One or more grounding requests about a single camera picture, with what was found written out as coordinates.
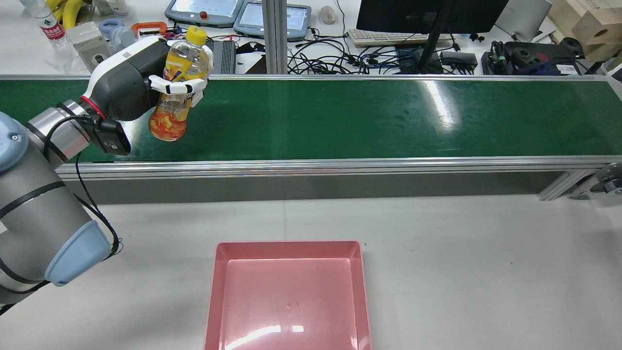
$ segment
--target tablet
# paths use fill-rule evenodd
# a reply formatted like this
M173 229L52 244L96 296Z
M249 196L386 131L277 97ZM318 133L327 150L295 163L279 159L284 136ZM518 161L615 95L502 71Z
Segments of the tablet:
M298 41L305 39L311 7L304 5L287 5L287 40ZM233 29L249 37L264 37L264 15L261 1L245 0L233 24Z
M172 0L164 15L179 23L230 28L241 7L242 0ZM202 11L207 18L201 18Z

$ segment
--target green conveyor belt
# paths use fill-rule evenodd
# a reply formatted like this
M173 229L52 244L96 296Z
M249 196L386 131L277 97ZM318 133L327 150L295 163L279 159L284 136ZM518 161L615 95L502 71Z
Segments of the green conveyor belt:
M26 122L78 100L86 80L0 80ZM132 155L83 161L228 161L622 154L622 102L606 82L212 80L179 141L125 125Z

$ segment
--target banana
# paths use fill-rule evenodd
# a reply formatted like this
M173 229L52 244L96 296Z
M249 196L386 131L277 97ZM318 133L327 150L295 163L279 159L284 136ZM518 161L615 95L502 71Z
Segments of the banana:
M49 7L52 11L60 7L60 5L65 1L67 0L45 0L47 7Z
M65 9L63 10L63 27L65 29L73 28L76 26L76 18L78 17L78 11L84 5L82 0L67 0Z
M66 3L61 4L53 13L56 20L60 22L63 19L63 11L65 10Z

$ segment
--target yellow bottle cap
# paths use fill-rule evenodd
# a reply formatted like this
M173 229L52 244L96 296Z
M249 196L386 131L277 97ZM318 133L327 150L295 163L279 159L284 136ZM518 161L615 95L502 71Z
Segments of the yellow bottle cap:
M195 45L203 46L207 41L207 33L197 26L190 26L186 33L186 40Z

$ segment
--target pink tray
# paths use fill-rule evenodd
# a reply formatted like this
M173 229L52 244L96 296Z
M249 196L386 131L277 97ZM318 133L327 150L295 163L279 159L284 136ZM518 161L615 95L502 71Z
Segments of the pink tray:
M205 350L371 350L358 242L216 248Z

